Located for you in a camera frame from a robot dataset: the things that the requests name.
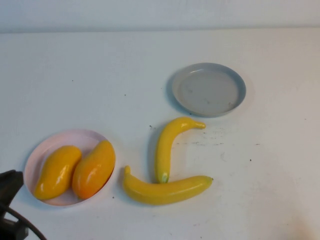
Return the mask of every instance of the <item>yellow mango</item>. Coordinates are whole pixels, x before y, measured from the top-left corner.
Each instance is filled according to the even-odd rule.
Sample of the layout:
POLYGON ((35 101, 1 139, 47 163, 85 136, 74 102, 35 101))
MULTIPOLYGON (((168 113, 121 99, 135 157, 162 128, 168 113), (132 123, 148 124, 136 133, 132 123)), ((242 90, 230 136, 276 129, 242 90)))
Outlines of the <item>yellow mango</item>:
POLYGON ((33 195, 47 200, 63 194, 71 186, 73 172, 81 156, 81 150, 72 145, 55 150, 43 165, 33 195))
POLYGON ((110 178, 116 163, 112 144, 103 140, 76 166, 72 179, 72 189, 81 199, 96 194, 110 178))

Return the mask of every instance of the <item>banana stem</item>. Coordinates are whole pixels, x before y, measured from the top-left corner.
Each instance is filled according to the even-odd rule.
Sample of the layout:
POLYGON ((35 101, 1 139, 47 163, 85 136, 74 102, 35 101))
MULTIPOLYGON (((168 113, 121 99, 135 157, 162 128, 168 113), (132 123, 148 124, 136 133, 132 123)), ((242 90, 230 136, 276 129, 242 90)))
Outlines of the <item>banana stem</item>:
POLYGON ((125 166, 124 167, 124 174, 130 174, 131 173, 131 169, 130 169, 130 166, 125 166))
POLYGON ((198 128, 198 129, 204 129, 204 128, 206 128, 206 124, 203 123, 203 122, 200 122, 200 121, 196 121, 195 122, 195 127, 198 128))

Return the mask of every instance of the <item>gray plate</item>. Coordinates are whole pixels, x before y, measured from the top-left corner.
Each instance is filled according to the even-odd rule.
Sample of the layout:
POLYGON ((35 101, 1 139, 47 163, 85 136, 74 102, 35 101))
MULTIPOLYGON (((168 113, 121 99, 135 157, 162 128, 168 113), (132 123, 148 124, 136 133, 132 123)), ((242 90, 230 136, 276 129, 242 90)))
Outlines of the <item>gray plate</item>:
POLYGON ((243 79, 216 63, 197 63, 181 69, 172 82, 176 100, 189 112, 217 117, 238 107, 246 96, 243 79))

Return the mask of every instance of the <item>yellow banana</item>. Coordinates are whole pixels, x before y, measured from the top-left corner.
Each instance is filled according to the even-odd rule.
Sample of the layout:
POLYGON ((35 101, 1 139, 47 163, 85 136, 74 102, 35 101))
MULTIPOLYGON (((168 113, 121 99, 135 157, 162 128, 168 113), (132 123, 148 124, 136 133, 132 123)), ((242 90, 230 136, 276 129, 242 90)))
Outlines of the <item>yellow banana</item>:
POLYGON ((167 183, 170 175, 171 147, 176 136, 189 129, 204 129, 203 122, 194 121, 190 117, 178 117, 169 122, 163 129, 155 151, 155 177, 160 184, 167 183))
POLYGON ((162 183, 146 183, 131 175, 129 166, 124 168, 123 189, 132 199, 151 205, 163 205, 192 198, 210 187, 213 178, 193 176, 183 180, 162 183))

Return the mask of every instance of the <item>white table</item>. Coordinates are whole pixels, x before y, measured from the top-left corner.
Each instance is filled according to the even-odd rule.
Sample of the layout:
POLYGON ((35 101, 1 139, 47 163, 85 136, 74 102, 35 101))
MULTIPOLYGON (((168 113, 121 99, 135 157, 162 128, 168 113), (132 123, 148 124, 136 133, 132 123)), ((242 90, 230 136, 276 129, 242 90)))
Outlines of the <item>white table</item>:
POLYGON ((49 240, 320 239, 319 43, 320 28, 0 35, 0 172, 23 170, 40 141, 72 128, 105 135, 117 155, 87 203, 46 207, 23 187, 11 207, 49 240), (159 131, 189 115, 168 80, 199 62, 247 86, 239 108, 199 118, 207 128, 173 144, 172 181, 214 182, 184 202, 136 203, 122 168, 151 181, 159 131))

